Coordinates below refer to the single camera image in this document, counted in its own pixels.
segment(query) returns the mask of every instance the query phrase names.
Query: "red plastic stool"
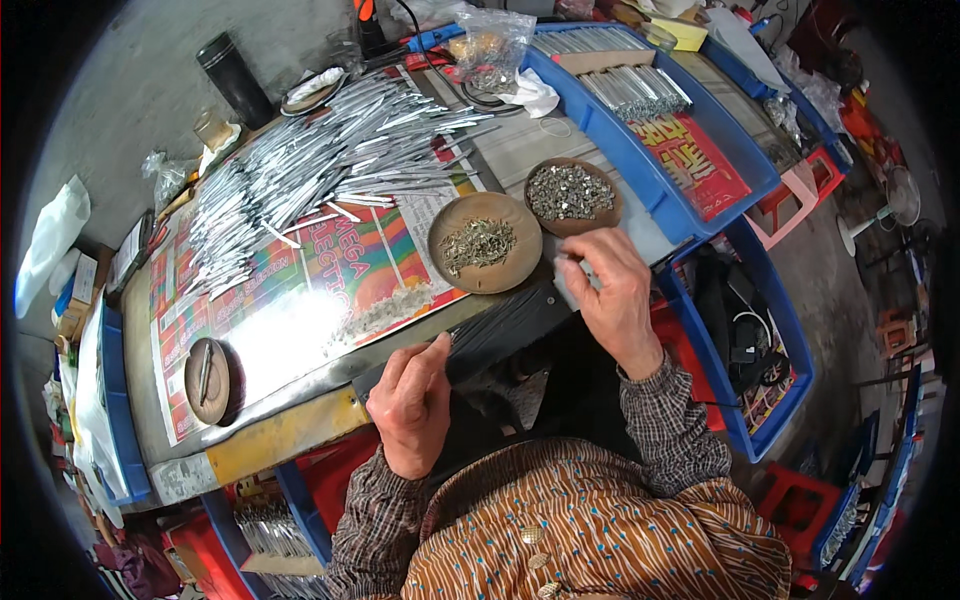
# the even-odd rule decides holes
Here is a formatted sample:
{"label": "red plastic stool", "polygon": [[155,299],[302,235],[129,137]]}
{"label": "red plastic stool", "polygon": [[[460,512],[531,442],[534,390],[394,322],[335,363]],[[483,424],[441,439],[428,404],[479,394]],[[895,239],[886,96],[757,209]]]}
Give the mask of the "red plastic stool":
{"label": "red plastic stool", "polygon": [[[680,363],[686,372],[693,375],[693,401],[716,402],[704,368],[700,366],[697,354],[686,337],[684,326],[677,319],[673,309],[666,302],[657,302],[651,307],[650,324],[654,328],[654,333],[660,338],[663,349],[669,352],[670,358]],[[720,407],[716,404],[707,405],[707,427],[711,431],[723,431],[727,428],[723,422]]]}
{"label": "red plastic stool", "polygon": [[790,547],[794,569],[813,568],[813,542],[844,491],[777,463],[767,467],[767,476],[776,480],[756,513],[777,526],[777,532]]}
{"label": "red plastic stool", "polygon": [[[846,177],[837,169],[836,164],[833,163],[833,159],[827,154],[827,149],[823,146],[813,151],[813,153],[806,158],[806,164],[813,174],[813,181],[817,188],[816,196],[813,196],[812,192],[806,189],[802,181],[803,178],[798,177],[798,175],[794,173],[798,167],[803,167],[801,163],[798,167],[794,167],[794,169],[784,173],[780,185],[756,203],[757,208],[760,209],[760,213],[764,216],[772,216],[773,233],[767,235],[767,232],[754,223],[753,219],[749,216],[747,217],[751,227],[754,229],[754,233],[756,233],[756,237],[760,238],[760,242],[763,243],[764,250],[773,248],[791,229],[799,225],[803,219],[813,212],[814,208],[819,206],[820,203],[829,196],[830,192],[836,189],[840,181]],[[786,223],[781,225],[779,215],[780,204],[789,198],[798,199],[800,210]]]}

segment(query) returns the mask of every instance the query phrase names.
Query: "shirt button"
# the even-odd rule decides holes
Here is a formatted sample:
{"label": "shirt button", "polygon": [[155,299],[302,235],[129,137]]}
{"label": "shirt button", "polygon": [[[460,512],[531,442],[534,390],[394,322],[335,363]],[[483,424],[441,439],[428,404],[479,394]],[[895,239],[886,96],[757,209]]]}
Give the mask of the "shirt button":
{"label": "shirt button", "polygon": [[560,584],[552,581],[538,589],[537,596],[540,598],[552,598],[557,595],[558,591],[560,591]]}
{"label": "shirt button", "polygon": [[537,543],[543,540],[544,535],[543,529],[539,525],[534,525],[524,528],[520,532],[520,539],[523,540],[523,543]]}
{"label": "shirt button", "polygon": [[550,562],[550,555],[541,552],[539,554],[535,554],[532,557],[530,557],[530,560],[527,561],[527,566],[530,567],[530,570],[535,571],[545,566],[549,562]]}

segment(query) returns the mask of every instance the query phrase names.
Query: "small wooden dish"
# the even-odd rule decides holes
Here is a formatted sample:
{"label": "small wooden dish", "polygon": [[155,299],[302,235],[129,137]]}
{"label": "small wooden dish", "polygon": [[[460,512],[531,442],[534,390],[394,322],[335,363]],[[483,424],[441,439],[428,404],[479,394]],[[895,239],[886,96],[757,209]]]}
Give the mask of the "small wooden dish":
{"label": "small wooden dish", "polygon": [[[546,219],[540,218],[537,213],[533,212],[533,208],[530,206],[530,180],[540,169],[544,167],[574,165],[583,167],[584,171],[587,171],[592,176],[603,180],[607,185],[610,186],[611,190],[613,191],[613,210],[597,211],[596,219],[554,219],[553,221],[547,221]],[[623,197],[620,196],[620,190],[617,189],[613,181],[607,177],[606,173],[597,167],[586,162],[585,160],[579,160],[577,158],[564,158],[562,156],[548,158],[544,162],[531,169],[530,174],[527,175],[527,181],[523,184],[523,199],[527,203],[527,208],[530,208],[530,212],[537,217],[537,220],[540,222],[543,228],[550,233],[553,233],[557,237],[580,235],[581,233],[587,233],[593,229],[615,228],[620,224],[620,216],[623,214]]]}
{"label": "small wooden dish", "polygon": [[[503,262],[464,267],[455,277],[444,266],[440,243],[471,219],[506,222],[514,229],[516,243]],[[427,235],[427,248],[434,267],[447,283],[472,294],[496,294],[516,287],[533,273],[543,254],[543,234],[534,213],[518,200],[495,192],[476,192],[454,200],[437,213]]]}
{"label": "small wooden dish", "polygon": [[[210,344],[209,378],[206,394],[200,398],[200,373],[204,368],[204,347]],[[213,338],[202,338],[190,347],[190,355],[183,366],[186,399],[193,414],[207,425],[223,420],[230,400],[230,375],[224,349]]]}

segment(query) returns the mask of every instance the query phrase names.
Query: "hand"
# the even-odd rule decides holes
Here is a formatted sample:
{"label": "hand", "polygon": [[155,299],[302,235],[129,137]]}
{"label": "hand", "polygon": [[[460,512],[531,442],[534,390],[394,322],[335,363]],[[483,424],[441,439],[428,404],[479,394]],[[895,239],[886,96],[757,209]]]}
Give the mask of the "hand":
{"label": "hand", "polygon": [[390,470],[404,479],[426,477],[444,448],[450,426],[444,366],[450,345],[444,331],[433,344],[397,350],[370,391],[367,412],[380,430],[383,455]]}
{"label": "hand", "polygon": [[[570,258],[558,258],[566,289],[600,346],[631,379],[646,379],[663,363],[663,347],[650,325],[650,269],[621,229],[595,229],[564,240]],[[583,257],[600,278],[596,290],[580,268]]]}

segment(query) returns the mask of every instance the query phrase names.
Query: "pile of metal strips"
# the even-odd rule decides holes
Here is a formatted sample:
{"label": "pile of metal strips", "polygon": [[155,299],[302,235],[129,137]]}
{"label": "pile of metal strips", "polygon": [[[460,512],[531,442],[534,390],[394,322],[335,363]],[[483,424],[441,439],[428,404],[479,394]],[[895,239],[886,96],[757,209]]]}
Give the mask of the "pile of metal strips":
{"label": "pile of metal strips", "polygon": [[504,221],[471,219],[440,242],[444,266],[460,278],[464,267],[489,267],[507,260],[514,248],[514,228]]}
{"label": "pile of metal strips", "polygon": [[[312,121],[289,119],[262,133],[200,186],[189,236],[190,267],[198,273],[187,293],[208,292],[213,300],[249,279],[253,252],[268,236],[299,249],[288,237],[298,228],[341,215],[360,221],[340,204],[393,207],[387,195],[474,175],[450,169],[469,151],[438,162],[430,144],[493,118],[472,108],[450,111],[382,72],[346,85],[328,105]],[[320,216],[323,204],[336,212]],[[312,214],[317,218],[297,223]]]}
{"label": "pile of metal strips", "polygon": [[530,45],[549,55],[606,50],[649,50],[638,39],[615,27],[584,27],[544,32],[536,34]]}
{"label": "pile of metal strips", "polygon": [[818,557],[820,568],[829,568],[830,563],[833,562],[833,557],[840,551],[840,546],[847,540],[847,536],[856,525],[856,503],[859,497],[860,492],[852,493],[847,505],[840,511],[840,517],[837,518],[836,524],[830,531],[829,538],[820,549],[820,556]]}
{"label": "pile of metal strips", "polygon": [[246,505],[234,514],[250,550],[274,556],[314,556],[286,504]]}
{"label": "pile of metal strips", "polygon": [[271,598],[306,598],[327,600],[332,598],[324,578],[318,575],[281,575],[259,573],[260,580],[270,589]]}
{"label": "pile of metal strips", "polygon": [[681,112],[693,105],[666,73],[645,64],[584,73],[577,79],[624,122]]}

